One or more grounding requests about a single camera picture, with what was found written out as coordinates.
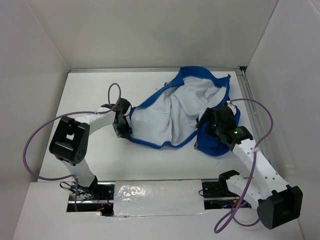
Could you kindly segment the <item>blue jacket with white lining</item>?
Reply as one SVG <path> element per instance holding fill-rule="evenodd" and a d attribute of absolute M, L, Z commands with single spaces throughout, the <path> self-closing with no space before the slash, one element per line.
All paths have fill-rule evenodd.
<path fill-rule="evenodd" d="M 195 147 L 219 157 L 229 147 L 196 125 L 207 108 L 228 101 L 231 75 L 215 77 L 201 66 L 183 66 L 177 75 L 129 114 L 132 134 L 129 141 L 154 149 L 181 148 L 196 139 Z"/>

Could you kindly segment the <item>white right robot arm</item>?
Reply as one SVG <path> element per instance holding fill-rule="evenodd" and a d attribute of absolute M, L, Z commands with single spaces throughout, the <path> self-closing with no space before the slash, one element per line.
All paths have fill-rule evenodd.
<path fill-rule="evenodd" d="M 291 187 L 271 166 L 244 126 L 236 124 L 236 107 L 231 103 L 214 109 L 207 108 L 197 123 L 212 139 L 225 144 L 253 173 L 254 183 L 234 170 L 221 174 L 218 190 L 223 196 L 244 195 L 261 223 L 269 230 L 300 217 L 303 193 Z"/>

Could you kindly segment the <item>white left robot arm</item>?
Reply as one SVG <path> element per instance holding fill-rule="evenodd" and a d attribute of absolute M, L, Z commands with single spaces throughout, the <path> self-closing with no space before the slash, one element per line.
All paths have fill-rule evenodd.
<path fill-rule="evenodd" d="M 120 98 L 117 105 L 104 104 L 97 113 L 76 118 L 64 116 L 57 125 L 49 152 L 67 167 L 77 180 L 81 194 L 88 200 L 94 199 L 99 193 L 98 179 L 85 160 L 89 136 L 112 125 L 117 137 L 128 139 L 132 128 L 126 113 L 131 107 L 129 101 Z"/>

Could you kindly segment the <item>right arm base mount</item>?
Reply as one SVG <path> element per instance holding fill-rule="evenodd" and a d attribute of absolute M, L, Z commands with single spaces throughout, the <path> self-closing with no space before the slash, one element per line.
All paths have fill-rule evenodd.
<path fill-rule="evenodd" d="M 240 198 L 224 190 L 218 181 L 203 181 L 198 194 L 203 197 L 205 210 L 231 209 Z"/>

